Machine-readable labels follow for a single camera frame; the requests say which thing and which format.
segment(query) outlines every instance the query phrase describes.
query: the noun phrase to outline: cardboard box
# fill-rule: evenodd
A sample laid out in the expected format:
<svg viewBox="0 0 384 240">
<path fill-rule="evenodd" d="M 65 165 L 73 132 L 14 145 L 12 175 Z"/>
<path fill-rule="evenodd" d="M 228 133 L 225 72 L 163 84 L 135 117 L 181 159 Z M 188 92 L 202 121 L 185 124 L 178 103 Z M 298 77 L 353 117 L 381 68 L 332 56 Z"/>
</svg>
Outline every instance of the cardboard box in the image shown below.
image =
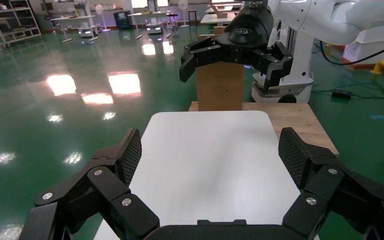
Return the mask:
<svg viewBox="0 0 384 240">
<path fill-rule="evenodd" d="M 216 62 L 196 69 L 199 111 L 240 111 L 244 97 L 244 65 Z"/>
</svg>

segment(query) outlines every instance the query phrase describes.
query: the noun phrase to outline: standing fan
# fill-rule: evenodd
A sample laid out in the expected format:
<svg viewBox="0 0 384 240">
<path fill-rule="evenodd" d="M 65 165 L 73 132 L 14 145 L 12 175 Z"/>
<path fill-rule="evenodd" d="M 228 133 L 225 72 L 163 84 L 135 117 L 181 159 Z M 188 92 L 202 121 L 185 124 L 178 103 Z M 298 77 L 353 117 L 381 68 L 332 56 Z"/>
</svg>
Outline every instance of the standing fan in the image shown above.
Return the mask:
<svg viewBox="0 0 384 240">
<path fill-rule="evenodd" d="M 104 19 L 104 15 L 102 14 L 104 12 L 104 8 L 102 7 L 101 4 L 98 4 L 96 5 L 96 13 L 98 15 L 101 15 L 102 16 L 102 22 L 103 22 L 103 26 L 105 27 L 104 30 L 102 30 L 102 32 L 108 32 L 108 31 L 111 31 L 111 29 L 107 29 L 107 25 L 105 24 L 105 19 Z"/>
<path fill-rule="evenodd" d="M 183 25 L 181 25 L 181 28 L 189 28 L 189 25 L 186 25 L 186 9 L 188 8 L 188 1 L 187 0 L 179 0 L 177 3 L 180 10 L 183 10 Z"/>
</svg>

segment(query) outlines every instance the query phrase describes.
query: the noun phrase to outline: green floor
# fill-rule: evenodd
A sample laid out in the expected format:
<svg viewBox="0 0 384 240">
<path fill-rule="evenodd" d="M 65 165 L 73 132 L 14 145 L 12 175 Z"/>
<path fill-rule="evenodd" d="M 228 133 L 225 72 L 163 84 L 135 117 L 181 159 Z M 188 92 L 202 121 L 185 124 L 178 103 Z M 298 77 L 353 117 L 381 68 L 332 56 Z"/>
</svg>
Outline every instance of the green floor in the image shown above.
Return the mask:
<svg viewBox="0 0 384 240">
<path fill-rule="evenodd" d="M 0 51 L 0 240 L 12 239 L 10 230 L 6 234 L 3 231 L 16 233 L 20 229 L 39 192 L 82 169 L 97 149 L 118 143 L 129 128 L 143 133 L 156 113 L 187 111 L 191 101 L 197 100 L 196 80 L 179 81 L 180 57 L 184 45 L 197 34 L 208 32 L 206 26 L 180 29 L 168 44 L 163 43 L 165 37 L 150 40 L 146 34 L 136 41 L 133 31 L 102 33 L 94 44 L 83 43 L 75 34 L 72 42 L 61 44 L 61 36 L 57 39 L 47 34 L 42 40 L 32 39 Z M 314 90 L 351 85 L 353 81 L 384 85 L 384 75 L 373 79 L 366 70 L 332 66 L 317 52 L 311 71 Z M 108 75 L 113 72 L 138 74 L 140 93 L 133 78 L 130 87 L 137 93 L 113 94 L 113 104 L 85 104 L 85 95 L 112 93 Z M 245 72 L 244 101 L 249 102 L 253 71 Z M 75 94 L 59 95 L 59 91 L 73 92 L 72 85 L 56 83 L 55 89 L 50 88 L 47 77 L 52 75 L 70 75 Z M 378 87 L 343 89 L 384 96 Z M 98 95 L 92 100 L 111 98 Z M 335 100 L 318 92 L 312 94 L 310 105 L 341 159 L 351 169 L 384 184 L 384 99 Z M 113 118 L 103 119 L 113 113 Z M 100 221 L 100 216 L 92 217 L 75 239 L 93 239 Z M 328 218 L 320 238 L 361 239 L 335 214 Z"/>
</svg>

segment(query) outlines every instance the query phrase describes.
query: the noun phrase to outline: stool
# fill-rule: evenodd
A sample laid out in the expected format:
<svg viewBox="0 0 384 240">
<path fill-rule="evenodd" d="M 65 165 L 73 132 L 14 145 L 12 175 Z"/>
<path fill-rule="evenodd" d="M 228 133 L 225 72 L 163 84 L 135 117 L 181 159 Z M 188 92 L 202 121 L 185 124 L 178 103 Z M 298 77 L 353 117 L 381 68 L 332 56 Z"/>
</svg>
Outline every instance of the stool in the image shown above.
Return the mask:
<svg viewBox="0 0 384 240">
<path fill-rule="evenodd" d="M 193 22 L 195 23 L 195 26 L 198 25 L 198 19 L 197 19 L 197 11 L 196 10 L 188 10 L 187 11 L 187 16 L 189 17 L 189 25 L 191 24 L 191 13 L 195 14 L 195 19 Z"/>
<path fill-rule="evenodd" d="M 178 16 L 178 14 L 176 14 L 176 13 L 167 13 L 167 17 L 170 20 L 170 24 L 172 23 L 172 17 L 173 17 L 173 22 L 176 22 L 177 16 Z"/>
</svg>

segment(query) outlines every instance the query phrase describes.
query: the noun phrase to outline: white tabletop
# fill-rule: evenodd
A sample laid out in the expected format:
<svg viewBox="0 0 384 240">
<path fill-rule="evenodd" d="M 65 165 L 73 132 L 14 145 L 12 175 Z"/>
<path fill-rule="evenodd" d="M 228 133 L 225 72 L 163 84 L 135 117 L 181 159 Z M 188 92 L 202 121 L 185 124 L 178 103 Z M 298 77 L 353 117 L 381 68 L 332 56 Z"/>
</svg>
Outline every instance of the white tabletop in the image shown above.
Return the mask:
<svg viewBox="0 0 384 240">
<path fill-rule="evenodd" d="M 133 13 L 133 14 L 130 14 L 130 15 L 127 15 L 128 17 L 147 17 L 147 16 L 150 16 L 151 18 L 155 18 L 157 16 L 166 16 L 168 13 L 170 13 L 170 11 L 155 11 L 153 13 L 149 13 L 149 14 L 142 14 L 141 12 L 138 12 L 138 13 Z"/>
<path fill-rule="evenodd" d="M 300 191 L 262 111 L 164 112 L 143 134 L 130 184 L 161 226 L 197 220 L 277 224 Z M 117 240 L 105 221 L 95 240 Z"/>
<path fill-rule="evenodd" d="M 217 14 L 206 14 L 202 20 L 202 24 L 228 24 L 235 18 L 234 13 L 227 13 L 227 18 L 217 18 Z"/>
<path fill-rule="evenodd" d="M 89 15 L 89 16 L 78 16 L 78 17 L 59 17 L 59 18 L 53 18 L 51 21 L 64 21 L 64 20 L 78 20 L 78 19 L 90 19 L 95 17 L 95 15 Z"/>
<path fill-rule="evenodd" d="M 233 9 L 233 6 L 226 6 L 225 8 L 220 8 L 220 9 L 217 9 L 220 13 L 223 13 L 223 12 L 230 12 L 232 11 Z M 214 13 L 214 9 L 213 8 L 209 8 L 205 11 L 206 13 Z"/>
<path fill-rule="evenodd" d="M 213 4 L 213 6 L 221 7 L 221 6 L 241 6 L 242 3 L 221 3 L 221 4 Z"/>
</svg>

